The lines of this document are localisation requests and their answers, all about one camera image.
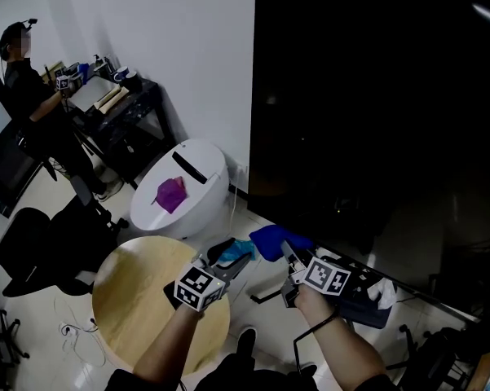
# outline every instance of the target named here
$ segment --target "wooden board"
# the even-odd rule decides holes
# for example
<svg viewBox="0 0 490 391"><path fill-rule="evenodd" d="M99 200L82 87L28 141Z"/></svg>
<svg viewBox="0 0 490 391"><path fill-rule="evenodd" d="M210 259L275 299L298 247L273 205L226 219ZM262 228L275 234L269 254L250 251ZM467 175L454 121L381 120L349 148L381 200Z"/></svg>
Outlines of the wooden board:
<svg viewBox="0 0 490 391"><path fill-rule="evenodd" d="M178 240L148 236L125 242L104 261L95 279L92 309L108 347L130 367L174 313L163 287L192 260L194 249ZM227 296L197 325L183 374L199 370L218 354L230 324Z"/></svg>

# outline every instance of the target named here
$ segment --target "black shoe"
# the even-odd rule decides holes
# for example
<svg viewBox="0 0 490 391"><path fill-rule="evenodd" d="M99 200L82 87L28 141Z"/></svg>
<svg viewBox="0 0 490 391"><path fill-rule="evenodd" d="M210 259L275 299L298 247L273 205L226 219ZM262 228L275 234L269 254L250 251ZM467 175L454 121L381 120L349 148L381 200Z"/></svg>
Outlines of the black shoe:
<svg viewBox="0 0 490 391"><path fill-rule="evenodd" d="M301 376L304 378L312 378L317 372L317 365L308 363L301 367Z"/></svg>
<svg viewBox="0 0 490 391"><path fill-rule="evenodd" d="M252 351L254 350L255 339L257 336L258 331L255 327L245 327L239 335L236 354L252 356Z"/></svg>

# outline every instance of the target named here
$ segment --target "shoe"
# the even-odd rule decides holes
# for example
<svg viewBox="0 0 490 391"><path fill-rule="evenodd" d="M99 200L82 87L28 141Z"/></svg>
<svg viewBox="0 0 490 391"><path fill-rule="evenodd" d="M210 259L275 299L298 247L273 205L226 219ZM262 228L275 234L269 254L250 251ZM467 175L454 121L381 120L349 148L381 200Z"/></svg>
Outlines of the shoe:
<svg viewBox="0 0 490 391"><path fill-rule="evenodd" d="M239 335L236 354L252 356L252 351L254 350L255 339L257 338L257 336L258 331L255 327L245 327Z"/></svg>
<svg viewBox="0 0 490 391"><path fill-rule="evenodd" d="M107 188L105 189L105 193L98 194L98 201L100 203L103 203L105 200L110 199L112 196L117 194L122 187L123 187L123 181L121 179L112 182L107 182Z"/></svg>
<svg viewBox="0 0 490 391"><path fill-rule="evenodd" d="M317 365L313 362L305 363L301 367L301 376L304 378L312 378L317 372Z"/></svg>

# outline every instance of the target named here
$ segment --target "black pants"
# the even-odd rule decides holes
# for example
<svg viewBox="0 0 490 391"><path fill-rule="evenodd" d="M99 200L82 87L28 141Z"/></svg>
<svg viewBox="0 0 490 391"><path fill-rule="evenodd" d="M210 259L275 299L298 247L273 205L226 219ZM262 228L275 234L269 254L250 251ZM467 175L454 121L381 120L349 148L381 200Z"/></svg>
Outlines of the black pants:
<svg viewBox="0 0 490 391"><path fill-rule="evenodd" d="M228 355L196 387L196 391L247 390L317 391L313 378L301 378L297 372L288 375L276 371L254 371L255 360L239 354Z"/></svg>
<svg viewBox="0 0 490 391"><path fill-rule="evenodd" d="M39 134L40 148L56 159L73 177L78 175L89 189L96 194L103 194L107 185L96 177L89 157L69 126L59 126L57 130Z"/></svg>

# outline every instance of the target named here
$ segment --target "white floor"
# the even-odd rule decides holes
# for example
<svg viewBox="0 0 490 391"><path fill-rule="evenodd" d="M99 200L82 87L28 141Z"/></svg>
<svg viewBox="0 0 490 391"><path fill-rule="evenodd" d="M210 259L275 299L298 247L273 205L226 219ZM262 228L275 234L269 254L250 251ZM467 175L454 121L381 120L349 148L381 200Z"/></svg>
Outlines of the white floor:
<svg viewBox="0 0 490 391"><path fill-rule="evenodd" d="M130 199L134 191L125 186L121 192L104 203L114 218L127 217ZM53 216L74 196L70 184L59 177L58 182L50 179L43 169L29 186L17 209L35 207ZM225 209L216 222L210 224L201 234L188 239L193 247L199 246L205 239L227 231L229 209ZM263 218L246 209L244 201L238 199L233 218L232 235L238 239L249 239L249 233L269 224ZM131 229L124 234L125 239L135 236ZM246 325L252 324L258 329L256 343L256 368L270 368L281 371L293 369L293 339L307 325L296 309L286 309L282 299L277 297L263 305L257 305L249 299L255 292L269 292L278 287L286 275L287 265L283 261L270 263L259 257L252 261L234 280L229 298L232 321L230 334L218 359L208 367L183 378L189 390L213 370L224 355L236 348L236 336ZM406 295L399 292L400 299ZM30 359L23 360L14 378L16 390L103 390L110 375L117 367L114 357L99 345L101 339L95 334L82 332L78 338L67 339L60 334L61 322L80 324L85 329L91 327L92 316L90 295L70 297L58 288L48 288L24 297L7 301L8 318L21 320L17 342L21 349L29 352ZM416 341L421 344L422 333L426 330L436 332L442 327L462 328L459 320L437 310L420 300L397 303L391 311L390 320L383 330L355 326L356 331L372 343L382 354L387 364L403 360L406 356L404 335L398 327L407 324ZM302 362L315 362L319 370L315 377L320 390L340 389L329 371L322 353L312 336L299 342Z"/></svg>

